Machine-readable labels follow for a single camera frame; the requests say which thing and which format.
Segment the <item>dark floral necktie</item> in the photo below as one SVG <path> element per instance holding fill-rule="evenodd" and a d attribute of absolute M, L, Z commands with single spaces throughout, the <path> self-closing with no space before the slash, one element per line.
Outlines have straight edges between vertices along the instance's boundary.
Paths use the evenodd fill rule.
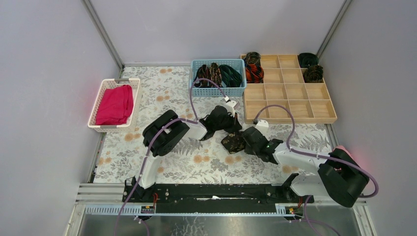
<path fill-rule="evenodd" d="M 221 140 L 221 144 L 229 154 L 240 152 L 246 147 L 246 141 L 241 131 L 228 134 Z"/>

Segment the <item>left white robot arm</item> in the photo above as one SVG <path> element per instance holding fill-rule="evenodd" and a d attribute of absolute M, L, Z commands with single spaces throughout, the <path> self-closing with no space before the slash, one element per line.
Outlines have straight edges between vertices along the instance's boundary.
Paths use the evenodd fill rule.
<path fill-rule="evenodd" d="M 156 183 L 161 157 L 171 152 L 183 138 L 206 141 L 217 131 L 235 133 L 241 129 L 238 114 L 224 106 L 216 106 L 210 114 L 197 121 L 181 118 L 173 110 L 165 111 L 143 131 L 143 144 L 148 149 L 137 178 L 134 196 L 140 202 L 151 199 L 151 187 Z"/>

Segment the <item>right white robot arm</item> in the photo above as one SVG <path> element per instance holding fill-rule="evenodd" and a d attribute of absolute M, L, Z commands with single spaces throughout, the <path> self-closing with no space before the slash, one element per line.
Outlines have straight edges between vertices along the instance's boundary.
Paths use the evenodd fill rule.
<path fill-rule="evenodd" d="M 284 182 L 282 196 L 293 203 L 301 196 L 329 197 L 343 207 L 352 207 L 370 181 L 369 175 L 352 159 L 342 146 L 327 155 L 295 150 L 282 140 L 268 140 L 255 127 L 242 135 L 245 152 L 264 162 L 298 167 L 310 175 L 293 175 Z"/>

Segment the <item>dark green tie in basket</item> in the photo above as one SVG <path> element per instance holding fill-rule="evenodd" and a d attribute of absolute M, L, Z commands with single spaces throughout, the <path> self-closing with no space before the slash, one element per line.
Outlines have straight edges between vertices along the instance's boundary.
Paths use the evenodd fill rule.
<path fill-rule="evenodd" d="M 237 88 L 241 85 L 241 76 L 235 69 L 225 64 L 220 65 L 219 69 L 224 87 Z"/>

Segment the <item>brown patterned tie in basket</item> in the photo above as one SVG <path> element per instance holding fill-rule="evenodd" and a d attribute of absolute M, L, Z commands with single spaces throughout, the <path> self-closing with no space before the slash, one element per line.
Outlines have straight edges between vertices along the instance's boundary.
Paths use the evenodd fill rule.
<path fill-rule="evenodd" d="M 215 62 L 211 63 L 209 67 L 210 80 L 217 84 L 219 87 L 222 86 L 222 75 L 219 65 Z"/>

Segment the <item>blue plastic basket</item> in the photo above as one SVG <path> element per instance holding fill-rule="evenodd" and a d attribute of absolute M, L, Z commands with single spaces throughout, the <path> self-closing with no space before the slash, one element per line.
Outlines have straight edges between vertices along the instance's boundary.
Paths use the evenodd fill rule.
<path fill-rule="evenodd" d="M 193 60 L 189 87 L 195 97 L 240 97 L 247 86 L 242 59 Z"/>

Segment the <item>rolled orange black tie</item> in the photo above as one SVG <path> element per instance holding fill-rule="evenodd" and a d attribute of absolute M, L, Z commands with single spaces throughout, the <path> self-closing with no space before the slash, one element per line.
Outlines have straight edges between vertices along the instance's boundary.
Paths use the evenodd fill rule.
<path fill-rule="evenodd" d="M 245 66 L 245 73 L 248 84 L 258 84 L 264 81 L 264 70 L 260 65 L 247 64 Z"/>

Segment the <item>rolled dark striped tie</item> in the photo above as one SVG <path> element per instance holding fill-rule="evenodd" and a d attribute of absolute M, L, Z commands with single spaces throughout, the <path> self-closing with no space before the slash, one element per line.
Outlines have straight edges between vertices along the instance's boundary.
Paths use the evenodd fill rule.
<path fill-rule="evenodd" d="M 261 55 L 257 52 L 248 52 L 243 58 L 245 65 L 261 65 Z"/>

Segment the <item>pink cloth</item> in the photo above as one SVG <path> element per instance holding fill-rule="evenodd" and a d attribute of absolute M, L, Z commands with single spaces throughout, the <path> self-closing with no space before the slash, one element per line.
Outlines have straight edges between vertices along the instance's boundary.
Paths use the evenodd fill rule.
<path fill-rule="evenodd" d="M 341 153 L 343 153 L 343 155 L 346 155 L 348 157 L 352 157 L 351 154 L 349 153 L 349 151 L 343 146 L 343 145 L 338 145 L 333 149 L 333 152 L 337 152 L 338 156 L 341 156 Z"/>

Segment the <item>rolled olive patterned tie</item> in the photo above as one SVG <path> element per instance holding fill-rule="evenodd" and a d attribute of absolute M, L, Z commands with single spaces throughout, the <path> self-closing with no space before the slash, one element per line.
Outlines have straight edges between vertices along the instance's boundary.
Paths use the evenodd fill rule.
<path fill-rule="evenodd" d="M 304 71 L 303 78 L 306 83 L 322 83 L 323 74 L 324 70 L 321 65 L 313 65 Z"/>

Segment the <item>rolled dark green tie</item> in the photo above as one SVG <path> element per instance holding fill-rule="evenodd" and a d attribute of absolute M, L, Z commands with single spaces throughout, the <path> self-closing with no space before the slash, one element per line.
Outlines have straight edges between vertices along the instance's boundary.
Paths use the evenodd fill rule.
<path fill-rule="evenodd" d="M 308 68 L 310 66 L 318 65 L 319 58 L 313 53 L 300 53 L 298 55 L 298 63 L 300 68 Z"/>

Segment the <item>floral table mat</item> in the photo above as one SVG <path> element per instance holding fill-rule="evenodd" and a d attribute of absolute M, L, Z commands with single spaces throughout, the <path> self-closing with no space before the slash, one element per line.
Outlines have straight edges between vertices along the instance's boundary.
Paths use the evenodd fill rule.
<path fill-rule="evenodd" d="M 139 78 L 142 99 L 136 127 L 131 132 L 111 132 L 105 137 L 95 170 L 94 183 L 123 183 L 136 175 L 147 149 L 143 129 L 167 110 L 181 118 L 204 117 L 223 103 L 219 97 L 189 99 L 188 66 L 126 67 L 123 78 Z M 157 183 L 282 183 L 298 167 L 265 163 L 244 152 L 229 154 L 221 144 L 226 132 L 199 142 L 183 138 L 157 169 Z"/>

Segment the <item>white plastic basket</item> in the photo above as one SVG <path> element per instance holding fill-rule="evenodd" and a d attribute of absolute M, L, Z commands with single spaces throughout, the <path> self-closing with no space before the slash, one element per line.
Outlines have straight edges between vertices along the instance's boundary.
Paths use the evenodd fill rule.
<path fill-rule="evenodd" d="M 130 85 L 133 90 L 134 106 L 133 106 L 132 114 L 128 118 L 127 123 L 122 124 L 122 125 L 95 125 L 96 113 L 97 113 L 99 104 L 101 102 L 101 99 L 103 97 L 104 91 L 106 89 L 114 89 L 123 85 Z M 101 82 L 100 89 L 96 96 L 94 107 L 92 109 L 92 112 L 88 121 L 88 127 L 97 132 L 130 132 L 130 131 L 133 131 L 136 125 L 136 121 L 137 121 L 141 98 L 142 98 L 142 87 L 141 87 L 141 80 L 139 78 L 103 80 Z"/>

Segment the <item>red folded cloth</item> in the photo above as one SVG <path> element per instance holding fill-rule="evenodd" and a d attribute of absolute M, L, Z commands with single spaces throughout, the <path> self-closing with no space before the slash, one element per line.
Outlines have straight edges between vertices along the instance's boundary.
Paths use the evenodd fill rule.
<path fill-rule="evenodd" d="M 126 124 L 133 111 L 133 101 L 130 85 L 106 89 L 96 113 L 95 125 Z"/>

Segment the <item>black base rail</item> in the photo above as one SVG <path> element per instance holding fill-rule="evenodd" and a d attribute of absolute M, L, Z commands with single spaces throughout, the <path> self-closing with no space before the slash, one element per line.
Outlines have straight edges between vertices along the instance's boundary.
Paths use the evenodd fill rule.
<path fill-rule="evenodd" d="M 145 190 L 126 184 L 122 200 L 149 203 L 156 213 L 274 213 L 276 204 L 314 202 L 272 184 L 154 184 Z"/>

